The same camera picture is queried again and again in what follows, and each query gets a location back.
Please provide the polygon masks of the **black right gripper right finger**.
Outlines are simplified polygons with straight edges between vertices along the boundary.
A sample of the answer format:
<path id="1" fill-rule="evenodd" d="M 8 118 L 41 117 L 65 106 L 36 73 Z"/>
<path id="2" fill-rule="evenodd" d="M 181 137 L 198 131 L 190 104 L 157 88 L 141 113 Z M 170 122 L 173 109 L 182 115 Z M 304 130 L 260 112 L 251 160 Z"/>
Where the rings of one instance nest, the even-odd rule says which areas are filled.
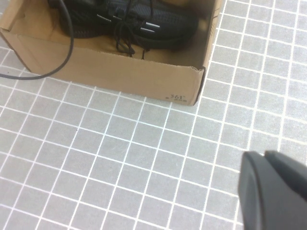
<path id="1" fill-rule="evenodd" d="M 277 151 L 266 151 L 263 170 L 264 206 L 306 206 L 307 168 Z"/>

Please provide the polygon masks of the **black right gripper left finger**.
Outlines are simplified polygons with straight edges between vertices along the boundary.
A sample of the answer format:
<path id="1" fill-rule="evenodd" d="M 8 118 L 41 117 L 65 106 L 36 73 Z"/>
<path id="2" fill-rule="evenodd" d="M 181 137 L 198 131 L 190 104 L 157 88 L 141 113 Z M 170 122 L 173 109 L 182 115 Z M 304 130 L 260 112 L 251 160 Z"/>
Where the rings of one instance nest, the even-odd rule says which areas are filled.
<path id="1" fill-rule="evenodd" d="M 238 195 L 246 230 L 307 228 L 307 167 L 282 153 L 244 152 Z"/>

